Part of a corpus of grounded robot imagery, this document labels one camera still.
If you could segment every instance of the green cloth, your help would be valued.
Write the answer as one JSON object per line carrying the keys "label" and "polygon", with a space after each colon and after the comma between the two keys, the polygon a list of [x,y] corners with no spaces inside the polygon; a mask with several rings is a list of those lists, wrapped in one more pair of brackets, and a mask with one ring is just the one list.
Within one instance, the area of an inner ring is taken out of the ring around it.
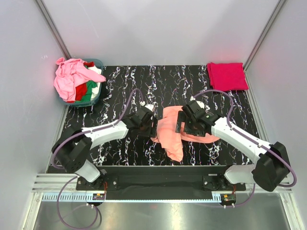
{"label": "green cloth", "polygon": [[75,102],[76,103],[78,103],[78,102],[89,102],[91,100],[91,96],[92,96],[92,88],[96,88],[96,87],[97,87],[97,83],[92,81],[92,80],[89,80],[86,83],[86,88],[87,88],[86,94],[82,97],[81,101],[75,101]]}

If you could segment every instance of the pink cloth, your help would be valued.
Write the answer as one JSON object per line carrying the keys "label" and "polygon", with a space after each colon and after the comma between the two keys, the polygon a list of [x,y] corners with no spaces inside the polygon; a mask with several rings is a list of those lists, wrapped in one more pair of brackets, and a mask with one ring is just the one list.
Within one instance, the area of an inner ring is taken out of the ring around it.
{"label": "pink cloth", "polygon": [[243,63],[207,64],[210,85],[215,90],[248,90]]}
{"label": "pink cloth", "polygon": [[57,60],[59,65],[54,79],[54,87],[63,101],[75,101],[76,87],[90,80],[94,82],[104,82],[106,78],[83,65],[81,59],[69,59],[65,61],[63,57]]}
{"label": "pink cloth", "polygon": [[198,143],[212,143],[219,138],[206,134],[205,137],[196,137],[183,132],[184,123],[181,125],[180,133],[175,133],[178,111],[182,111],[182,106],[170,106],[163,109],[163,119],[158,121],[157,137],[152,141],[161,143],[166,150],[168,157],[174,161],[182,161],[183,150],[181,140]]}

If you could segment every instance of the red towel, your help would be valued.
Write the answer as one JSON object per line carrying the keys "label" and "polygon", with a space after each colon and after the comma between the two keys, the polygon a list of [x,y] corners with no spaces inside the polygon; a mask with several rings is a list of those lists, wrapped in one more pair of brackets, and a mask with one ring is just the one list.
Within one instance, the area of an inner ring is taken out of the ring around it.
{"label": "red towel", "polygon": [[248,90],[243,71],[243,63],[208,63],[210,85],[215,90]]}
{"label": "red towel", "polygon": [[86,67],[94,67],[95,66],[93,61],[91,61],[91,62],[84,62],[83,65],[85,65]]}
{"label": "red towel", "polygon": [[86,94],[87,87],[86,83],[78,85],[76,87],[76,101],[81,101],[82,97]]}

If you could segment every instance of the metal floor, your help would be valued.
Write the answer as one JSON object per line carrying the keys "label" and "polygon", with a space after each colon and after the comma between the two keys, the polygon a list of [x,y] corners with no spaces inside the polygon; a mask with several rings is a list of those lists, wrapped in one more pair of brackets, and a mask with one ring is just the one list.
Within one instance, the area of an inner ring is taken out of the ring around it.
{"label": "metal floor", "polygon": [[[238,194],[238,202],[248,195]],[[60,203],[62,216],[81,203]],[[102,221],[96,230],[289,230],[278,194],[255,194],[249,203],[235,209],[204,207],[202,204],[104,203],[99,206]],[[65,221],[77,228],[88,226],[95,211],[82,207]],[[42,202],[35,230],[65,230],[57,216],[55,202]]]}

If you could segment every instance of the garment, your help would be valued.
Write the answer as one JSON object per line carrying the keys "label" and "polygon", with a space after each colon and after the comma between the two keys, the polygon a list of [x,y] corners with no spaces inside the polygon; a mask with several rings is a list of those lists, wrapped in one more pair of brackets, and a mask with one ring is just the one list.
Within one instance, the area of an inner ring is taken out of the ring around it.
{"label": "garment", "polygon": [[215,90],[248,90],[243,71],[243,63],[208,63],[210,85]]}
{"label": "garment", "polygon": [[88,67],[88,69],[98,73],[98,74],[101,74],[101,69],[98,69],[96,66],[92,66],[92,67]]}
{"label": "garment", "polygon": [[76,87],[76,101],[80,101],[82,97],[86,94],[86,92],[87,92],[86,83],[78,85]]}
{"label": "garment", "polygon": [[[88,69],[95,71],[96,73],[101,74],[101,69],[98,69],[96,66],[93,67],[89,67]],[[97,87],[92,88],[92,96],[91,96],[91,100],[94,99],[97,94],[99,93],[99,88],[100,88],[100,82],[97,83]]]}
{"label": "garment", "polygon": [[97,94],[99,93],[99,88],[100,88],[100,82],[97,83],[97,87],[92,88],[92,96],[91,96],[91,100],[94,99]]}
{"label": "garment", "polygon": [[95,66],[93,61],[91,61],[91,62],[84,62],[83,65],[86,66],[86,67],[93,67],[93,66]]}
{"label": "garment", "polygon": [[75,101],[76,87],[90,80],[94,82],[105,82],[106,78],[83,65],[81,59],[69,59],[63,57],[57,60],[59,65],[54,79],[54,87],[63,101]]}
{"label": "garment", "polygon": [[152,141],[161,143],[166,150],[168,157],[174,161],[182,161],[183,150],[181,140],[193,141],[198,143],[212,143],[219,138],[206,134],[205,137],[196,137],[183,132],[184,123],[181,125],[180,133],[176,133],[178,111],[182,111],[182,106],[170,106],[163,109],[163,119],[158,121],[157,137]]}
{"label": "garment", "polygon": [[87,88],[87,92],[86,94],[82,97],[82,99],[80,100],[80,102],[89,102],[91,100],[91,96],[92,96],[92,88],[97,87],[97,83],[89,80],[86,83],[86,88]]}

